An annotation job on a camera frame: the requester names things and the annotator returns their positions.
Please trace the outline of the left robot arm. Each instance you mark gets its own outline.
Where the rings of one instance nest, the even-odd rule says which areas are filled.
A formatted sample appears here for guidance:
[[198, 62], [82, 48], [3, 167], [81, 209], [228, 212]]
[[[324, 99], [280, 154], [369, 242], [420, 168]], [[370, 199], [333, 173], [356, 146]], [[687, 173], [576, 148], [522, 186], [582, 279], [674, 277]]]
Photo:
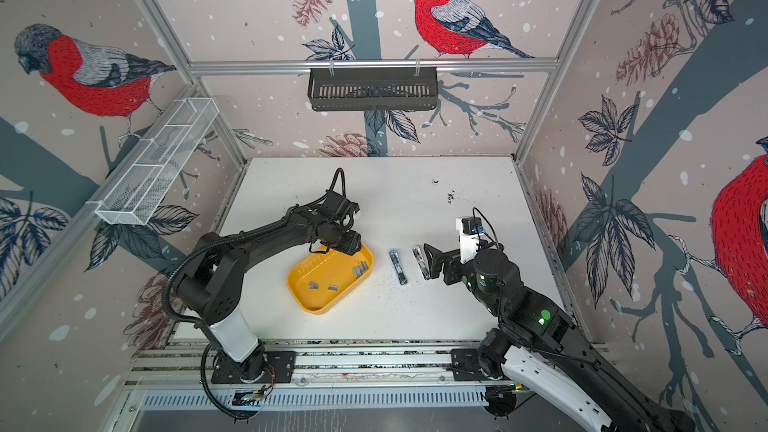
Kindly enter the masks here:
[[312, 254], [360, 252], [361, 235], [353, 230], [359, 210], [347, 198], [345, 173], [338, 168], [320, 198], [290, 207], [275, 222], [224, 237], [205, 234], [167, 277], [162, 292], [166, 316], [193, 324], [242, 381], [256, 381], [268, 363], [263, 343], [240, 310], [246, 273], [297, 246], [320, 244], [319, 249], [309, 250]]

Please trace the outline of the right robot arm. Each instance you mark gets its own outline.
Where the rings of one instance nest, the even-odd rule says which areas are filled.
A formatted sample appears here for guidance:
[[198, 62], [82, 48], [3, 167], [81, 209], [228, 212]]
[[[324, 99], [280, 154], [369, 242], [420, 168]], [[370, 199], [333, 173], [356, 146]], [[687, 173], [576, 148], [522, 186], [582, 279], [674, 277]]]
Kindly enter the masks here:
[[526, 286], [519, 267], [483, 242], [463, 261], [459, 251], [423, 248], [431, 278], [459, 284], [497, 320], [476, 350], [489, 379], [520, 383], [586, 431], [693, 431], [684, 411], [641, 392], [587, 340], [547, 296]]

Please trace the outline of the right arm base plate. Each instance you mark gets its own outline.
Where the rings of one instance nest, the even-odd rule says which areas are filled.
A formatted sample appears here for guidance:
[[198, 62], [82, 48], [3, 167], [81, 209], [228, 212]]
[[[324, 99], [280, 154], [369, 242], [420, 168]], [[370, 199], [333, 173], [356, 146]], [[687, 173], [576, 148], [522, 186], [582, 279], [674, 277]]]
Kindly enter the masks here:
[[496, 381], [500, 376], [490, 374], [483, 368], [478, 352], [474, 348], [454, 348], [450, 350], [450, 364], [447, 367], [456, 382]]

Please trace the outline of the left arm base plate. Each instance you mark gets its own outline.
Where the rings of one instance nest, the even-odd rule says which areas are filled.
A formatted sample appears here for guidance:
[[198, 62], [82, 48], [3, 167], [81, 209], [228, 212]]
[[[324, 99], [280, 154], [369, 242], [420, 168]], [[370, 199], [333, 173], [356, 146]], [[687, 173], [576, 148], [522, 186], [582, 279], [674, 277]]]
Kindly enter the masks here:
[[256, 353], [243, 363], [236, 363], [223, 352], [213, 362], [213, 384], [286, 384], [290, 383], [295, 368], [295, 351], [266, 351]]

